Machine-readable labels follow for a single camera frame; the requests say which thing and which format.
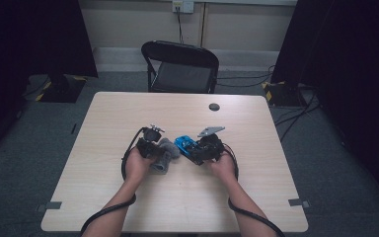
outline gray cloth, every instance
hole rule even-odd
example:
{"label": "gray cloth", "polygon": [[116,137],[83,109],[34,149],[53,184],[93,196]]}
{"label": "gray cloth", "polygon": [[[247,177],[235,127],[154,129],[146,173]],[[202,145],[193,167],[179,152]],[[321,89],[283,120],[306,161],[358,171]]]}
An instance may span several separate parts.
{"label": "gray cloth", "polygon": [[159,173],[166,174],[169,169],[169,163],[172,159],[178,159],[181,156],[180,148],[171,142],[168,138],[162,138],[158,146],[165,149],[165,153],[150,167]]}

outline wooden table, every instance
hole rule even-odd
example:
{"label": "wooden table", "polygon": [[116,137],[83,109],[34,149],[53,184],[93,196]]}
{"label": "wooden table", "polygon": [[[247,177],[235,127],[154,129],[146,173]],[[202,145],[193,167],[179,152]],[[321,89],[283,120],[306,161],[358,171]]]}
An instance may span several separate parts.
{"label": "wooden table", "polygon": [[[220,106],[217,112],[209,105]],[[238,159],[239,182],[284,232],[304,232],[308,223],[267,103],[259,96],[101,92],[95,95],[48,209],[44,231],[79,231],[122,184],[121,158],[142,126],[154,123],[175,140],[197,135],[207,126],[225,126],[219,138]],[[227,193],[205,166],[185,156],[168,174],[151,172],[129,208],[124,232],[231,233],[239,228]]]}

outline black chair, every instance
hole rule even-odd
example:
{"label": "black chair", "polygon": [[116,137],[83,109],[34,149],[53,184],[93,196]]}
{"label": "black chair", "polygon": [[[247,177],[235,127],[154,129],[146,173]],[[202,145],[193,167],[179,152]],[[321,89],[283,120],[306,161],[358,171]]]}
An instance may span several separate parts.
{"label": "black chair", "polygon": [[[211,51],[194,45],[153,40],[145,43],[141,52],[147,62],[149,92],[214,93],[219,62]],[[161,62],[158,71],[152,60]]]}

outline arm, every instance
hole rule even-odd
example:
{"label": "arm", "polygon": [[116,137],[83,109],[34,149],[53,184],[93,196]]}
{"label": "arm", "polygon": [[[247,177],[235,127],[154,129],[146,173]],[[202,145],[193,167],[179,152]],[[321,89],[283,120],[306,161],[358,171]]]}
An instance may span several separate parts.
{"label": "arm", "polygon": [[[143,181],[153,161],[142,158],[138,150],[133,148],[125,165],[127,177],[104,208],[130,200]],[[119,236],[127,211],[128,207],[125,207],[97,218],[88,226],[83,236]]]}
{"label": "arm", "polygon": [[[223,153],[219,161],[207,161],[205,164],[224,185],[227,193],[229,194],[230,200],[234,205],[266,218],[264,212],[248,196],[236,180],[233,160],[229,154]],[[235,215],[238,220],[238,225],[242,236],[275,236],[275,232],[265,224],[238,212],[235,212]]]}

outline wall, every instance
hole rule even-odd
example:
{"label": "wall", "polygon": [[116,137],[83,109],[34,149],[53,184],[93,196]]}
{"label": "wall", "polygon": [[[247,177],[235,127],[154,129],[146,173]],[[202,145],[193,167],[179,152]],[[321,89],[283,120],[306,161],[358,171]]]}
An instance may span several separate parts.
{"label": "wall", "polygon": [[[209,49],[280,50],[295,1],[222,1],[227,3],[195,2],[193,14],[181,15],[185,43]],[[92,47],[139,48],[149,40],[179,41],[171,1],[87,0],[80,4]]]}

